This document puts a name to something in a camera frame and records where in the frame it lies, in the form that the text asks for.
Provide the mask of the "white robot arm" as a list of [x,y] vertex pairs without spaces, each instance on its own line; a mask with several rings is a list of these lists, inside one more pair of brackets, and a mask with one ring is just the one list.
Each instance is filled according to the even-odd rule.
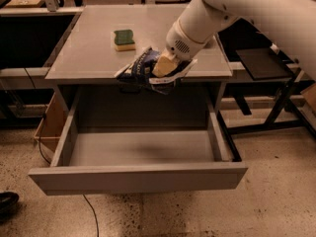
[[168,77],[237,19],[253,24],[316,79],[316,2],[313,0],[192,0],[166,36],[153,74]]

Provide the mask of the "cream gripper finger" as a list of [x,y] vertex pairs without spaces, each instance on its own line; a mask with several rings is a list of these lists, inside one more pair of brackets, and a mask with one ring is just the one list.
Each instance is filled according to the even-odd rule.
[[180,59],[177,58],[174,53],[170,52],[168,49],[164,49],[159,56],[152,73],[156,77],[164,77],[174,71],[179,63]]

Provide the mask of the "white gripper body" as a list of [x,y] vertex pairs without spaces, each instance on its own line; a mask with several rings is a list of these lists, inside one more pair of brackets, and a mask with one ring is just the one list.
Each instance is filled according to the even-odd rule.
[[192,59],[206,44],[206,28],[201,23],[177,20],[166,36],[166,48],[180,60]]

